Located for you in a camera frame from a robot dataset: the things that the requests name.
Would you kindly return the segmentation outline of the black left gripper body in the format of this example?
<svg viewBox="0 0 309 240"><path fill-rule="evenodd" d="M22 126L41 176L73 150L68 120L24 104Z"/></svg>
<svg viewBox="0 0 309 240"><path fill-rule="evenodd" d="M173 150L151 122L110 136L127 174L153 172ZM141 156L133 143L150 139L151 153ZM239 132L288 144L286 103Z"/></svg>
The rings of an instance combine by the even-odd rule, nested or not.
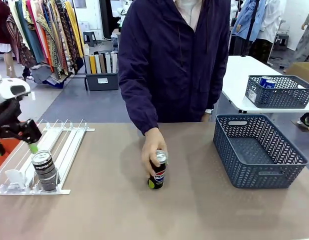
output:
<svg viewBox="0 0 309 240"><path fill-rule="evenodd" d="M20 101L22 98L11 98L0 103L0 139L14 138L22 140L19 136Z"/></svg>

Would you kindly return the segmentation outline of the person's right hand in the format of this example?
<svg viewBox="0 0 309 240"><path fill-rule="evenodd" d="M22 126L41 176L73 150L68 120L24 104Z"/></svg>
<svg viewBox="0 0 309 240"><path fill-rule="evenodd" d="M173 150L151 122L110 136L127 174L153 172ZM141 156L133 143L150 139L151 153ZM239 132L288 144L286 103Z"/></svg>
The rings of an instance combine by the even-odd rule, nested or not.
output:
<svg viewBox="0 0 309 240"><path fill-rule="evenodd" d="M160 166L160 162L157 160L157 150L163 150L168 152L165 139L157 127L148 130L145 134L145 142L141 151L141 161L145 168L147 178L155 175L155 171L151 164L156 167Z"/></svg>

